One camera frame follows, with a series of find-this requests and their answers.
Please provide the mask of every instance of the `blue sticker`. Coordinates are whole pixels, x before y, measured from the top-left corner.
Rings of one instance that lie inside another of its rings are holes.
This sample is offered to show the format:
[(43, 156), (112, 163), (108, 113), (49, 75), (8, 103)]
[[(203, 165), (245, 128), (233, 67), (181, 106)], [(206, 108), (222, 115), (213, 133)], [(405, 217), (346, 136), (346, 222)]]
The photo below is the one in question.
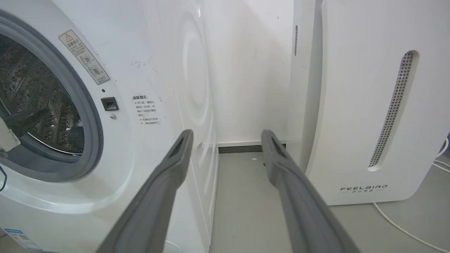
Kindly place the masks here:
[(6, 233), (9, 234), (18, 244), (26, 249), (40, 250), (43, 251), (39, 246), (37, 246), (28, 236), (26, 236), (22, 231), (17, 229), (4, 229)]

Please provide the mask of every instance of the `white washing machine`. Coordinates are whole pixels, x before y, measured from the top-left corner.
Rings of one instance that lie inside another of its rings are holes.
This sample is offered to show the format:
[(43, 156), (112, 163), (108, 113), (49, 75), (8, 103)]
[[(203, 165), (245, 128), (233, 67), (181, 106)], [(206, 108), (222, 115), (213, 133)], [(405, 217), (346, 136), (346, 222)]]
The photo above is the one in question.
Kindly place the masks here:
[(1, 117), (44, 114), (0, 158), (1, 228), (25, 248), (94, 252), (190, 128), (165, 252), (208, 252), (218, 149), (196, 0), (4, 0), (0, 57)]

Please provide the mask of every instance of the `warning sticker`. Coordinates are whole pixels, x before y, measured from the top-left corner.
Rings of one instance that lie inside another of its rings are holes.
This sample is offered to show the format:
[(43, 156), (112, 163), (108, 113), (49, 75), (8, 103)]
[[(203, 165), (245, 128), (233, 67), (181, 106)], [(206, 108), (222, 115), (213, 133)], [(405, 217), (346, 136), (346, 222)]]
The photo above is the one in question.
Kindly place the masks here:
[(97, 84), (104, 83), (110, 79), (97, 59), (94, 58), (92, 53), (72, 30), (61, 35), (59, 40), (64, 43), (78, 61), (80, 61)]
[(156, 108), (155, 101), (147, 95), (136, 94), (133, 96), (136, 114), (142, 126), (160, 126), (161, 118)]

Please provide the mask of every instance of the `power cord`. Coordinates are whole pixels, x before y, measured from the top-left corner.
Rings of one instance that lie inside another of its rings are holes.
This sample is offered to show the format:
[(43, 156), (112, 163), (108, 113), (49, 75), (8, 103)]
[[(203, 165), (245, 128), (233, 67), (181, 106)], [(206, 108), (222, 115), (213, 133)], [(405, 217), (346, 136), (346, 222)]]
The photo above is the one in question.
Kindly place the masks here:
[(3, 191), (3, 189), (5, 188), (5, 186), (6, 186), (6, 180), (8, 179), (8, 176), (6, 175), (6, 172), (3, 170), (3, 168), (0, 166), (0, 171), (3, 173), (3, 175), (5, 176), (4, 177), (4, 180), (3, 180), (3, 186), (0, 188), (0, 191)]
[[(448, 147), (449, 147), (449, 139), (446, 138), (446, 139), (445, 139), (445, 145), (444, 145), (444, 148), (437, 154), (436, 158), (438, 158), (440, 155), (442, 155), (442, 154), (447, 150)], [(450, 168), (450, 165), (448, 165), (447, 163), (438, 161), (438, 160), (434, 160), (434, 162), (433, 162), (433, 165), (436, 166), (437, 168), (439, 168), (439, 169), (441, 169), (441, 170), (443, 170), (443, 171), (445, 171), (445, 172), (447, 172), (447, 173), (450, 173), (450, 170), (444, 169), (443, 167), (441, 167), (441, 166), (439, 166), (439, 165), (437, 165), (437, 164), (435, 164), (435, 163), (443, 164), (443, 165), (447, 166), (448, 168)], [(433, 249), (438, 250), (438, 251), (440, 251), (440, 252), (450, 253), (450, 251), (448, 251), (448, 250), (445, 250), (445, 249), (443, 249), (443, 248), (439, 248), (439, 247), (437, 247), (437, 246), (434, 246), (433, 244), (427, 243), (426, 241), (424, 241), (424, 240), (422, 240), (422, 239), (420, 239), (420, 238), (418, 238), (418, 237), (416, 237), (416, 236), (410, 234), (408, 231), (404, 230), (404, 229), (401, 228), (399, 225), (397, 225), (397, 224), (395, 224), (393, 221), (391, 221), (391, 220), (386, 216), (386, 214), (384, 214), (383, 211), (381, 211), (381, 209), (380, 209), (380, 207), (378, 207), (377, 203), (374, 203), (374, 205), (375, 205), (375, 208), (380, 212), (380, 214), (387, 220), (387, 222), (389, 222), (389, 223), (390, 223), (391, 225), (393, 225), (394, 227), (398, 228), (398, 230), (402, 231), (403, 233), (409, 235), (411, 238), (413, 238), (413, 239), (415, 239), (415, 240), (417, 240), (417, 241), (419, 241), (419, 242), (425, 244), (426, 246), (428, 246), (428, 247), (430, 247), (430, 248), (433, 248)]]

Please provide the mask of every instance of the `air vent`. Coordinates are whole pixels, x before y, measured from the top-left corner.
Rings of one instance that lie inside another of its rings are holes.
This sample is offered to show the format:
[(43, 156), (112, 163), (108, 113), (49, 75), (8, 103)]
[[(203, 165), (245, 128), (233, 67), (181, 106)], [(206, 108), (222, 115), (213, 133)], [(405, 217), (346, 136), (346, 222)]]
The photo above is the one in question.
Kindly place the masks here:
[(298, 39), (298, 26), (295, 26), (295, 45), (294, 45), (294, 56), (297, 56), (297, 39)]
[(397, 76), (397, 82), (395, 84), (394, 94), (392, 95), (391, 105), (389, 106), (383, 130), (381, 131), (377, 147), (375, 148), (374, 154), (372, 155), (372, 159), (370, 160), (369, 167), (373, 167), (378, 163), (381, 154), (383, 153), (384, 147), (386, 146), (386, 142), (391, 133), (392, 126), (394, 125), (398, 109), (400, 108), (403, 93), (405, 92), (406, 83), (410, 75), (412, 61), (413, 61), (413, 52), (411, 51), (406, 53), (401, 60), (400, 69), (398, 71)]

